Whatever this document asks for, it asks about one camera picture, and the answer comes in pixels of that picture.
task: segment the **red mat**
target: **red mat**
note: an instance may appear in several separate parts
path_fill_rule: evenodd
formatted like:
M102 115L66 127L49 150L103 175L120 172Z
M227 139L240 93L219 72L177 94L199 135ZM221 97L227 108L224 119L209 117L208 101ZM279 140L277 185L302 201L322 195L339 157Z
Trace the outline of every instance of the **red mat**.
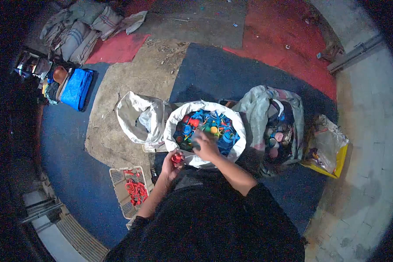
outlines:
M316 25L303 19L308 10L303 1L250 0L243 49L223 49L282 69L336 101L336 80L326 68L329 62L316 57L325 48L323 37Z
M120 32L106 41L98 40L86 64L131 62L149 34Z

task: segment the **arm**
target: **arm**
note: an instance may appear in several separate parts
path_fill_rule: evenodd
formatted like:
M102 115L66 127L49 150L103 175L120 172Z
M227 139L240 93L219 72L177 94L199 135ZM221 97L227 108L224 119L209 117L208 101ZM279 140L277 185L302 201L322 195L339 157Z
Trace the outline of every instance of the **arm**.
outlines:
M239 191L243 196L247 196L250 189L257 185L257 181L246 170L220 154L217 144L210 140L204 132L197 130L195 133L197 136L193 139L201 147L201 150L194 148L195 154L203 160L213 163L235 190Z
M151 194L147 197L146 201L141 205L140 210L138 210L137 216L141 217L151 217L156 210L157 205L162 201L163 197L166 195L167 191L172 184L172 181L176 178L179 171L182 169L183 164L174 164L172 162L173 155L180 155L182 160L185 157L182 153L177 153L177 150L171 151L163 161L162 172L157 179L156 185L154 185Z

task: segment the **cracked concrete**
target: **cracked concrete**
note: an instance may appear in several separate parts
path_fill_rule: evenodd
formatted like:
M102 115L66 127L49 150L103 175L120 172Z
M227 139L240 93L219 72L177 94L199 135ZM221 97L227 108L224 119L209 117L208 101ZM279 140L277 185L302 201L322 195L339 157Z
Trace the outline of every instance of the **cracked concrete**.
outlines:
M153 155L144 153L142 144L132 143L122 131L116 105L128 91L167 100L187 47L175 39L147 39L131 63L108 68L93 103L84 143L92 157L111 168L141 165L150 174Z

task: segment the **red plastic piece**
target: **red plastic piece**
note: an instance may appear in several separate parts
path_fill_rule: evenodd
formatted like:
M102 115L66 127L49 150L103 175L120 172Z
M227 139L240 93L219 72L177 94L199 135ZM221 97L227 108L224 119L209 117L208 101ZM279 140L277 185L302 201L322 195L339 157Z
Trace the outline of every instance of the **red plastic piece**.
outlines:
M199 125L199 119L190 119L189 120L189 125L193 126L194 128L197 128Z
M131 196L131 204L133 206L140 205L148 197L144 184L137 183L132 179L127 179L125 189Z
M183 117L182 122L188 123L188 121L189 121L190 118L191 118L191 117L190 117L189 115L186 115L186 116Z
M178 163L180 163L182 161L182 157L181 157L181 155L173 155L172 156L172 162L173 163L175 163L175 164L178 164Z
M131 176L133 176L134 173L132 173L132 170L124 170L124 175L131 175Z

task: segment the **hand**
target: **hand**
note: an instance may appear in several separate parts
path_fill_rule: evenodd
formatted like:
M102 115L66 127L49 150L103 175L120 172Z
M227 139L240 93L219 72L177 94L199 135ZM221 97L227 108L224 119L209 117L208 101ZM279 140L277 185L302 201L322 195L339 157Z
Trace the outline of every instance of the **hand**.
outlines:
M172 162L172 156L174 155L180 155L182 160L185 159L185 157L183 156L183 153L177 152L178 149L175 149L171 152L169 152L169 154L165 157L165 160L163 161L163 166L162 166L162 172L160 174L160 177L164 177L167 178L168 181L172 181L176 178L176 176L178 175L178 173L182 170L183 168L183 163L173 163Z
M214 139L209 139L201 130L195 130L195 134L192 139L201 147L201 150L194 148L193 151L197 156L202 158L202 160L212 162L213 159L221 156L217 143L215 143Z

